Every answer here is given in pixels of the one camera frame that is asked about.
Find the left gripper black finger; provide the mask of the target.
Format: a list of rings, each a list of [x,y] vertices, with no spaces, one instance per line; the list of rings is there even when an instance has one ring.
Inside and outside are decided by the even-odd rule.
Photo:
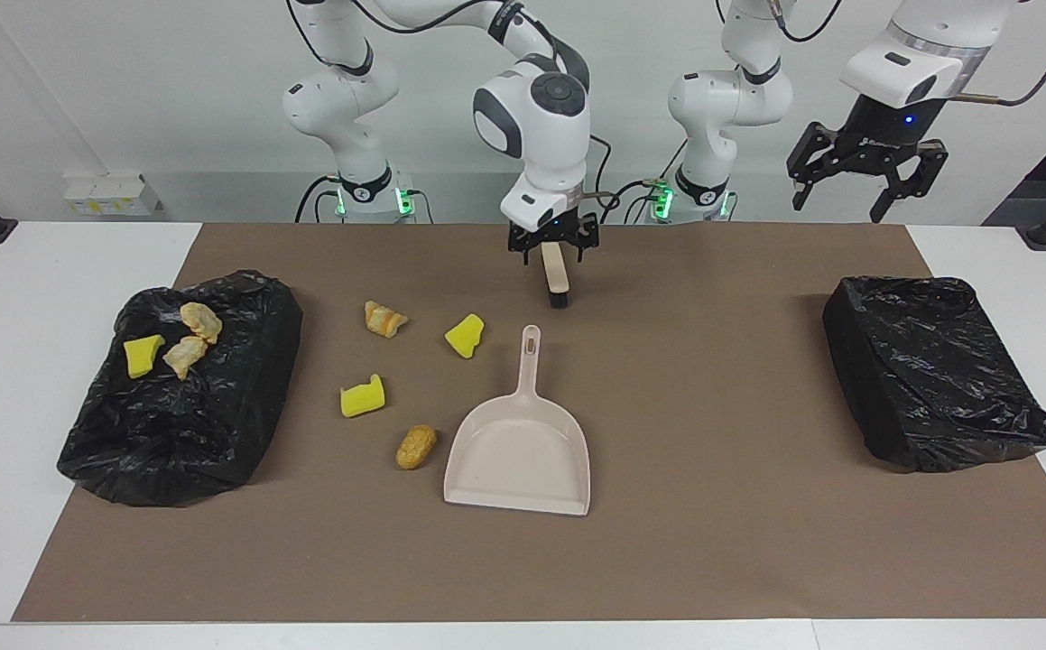
[[[876,153],[876,172],[885,177],[887,186],[877,197],[870,209],[870,221],[876,225],[881,223],[887,210],[899,200],[927,196],[948,157],[943,143],[886,148],[886,151]],[[909,176],[902,178],[899,166],[911,161],[916,162],[915,169]]]
[[[803,209],[816,182],[826,180],[833,170],[831,154],[837,133],[821,122],[811,122],[804,128],[798,143],[787,157],[786,170],[793,181],[794,210]]]

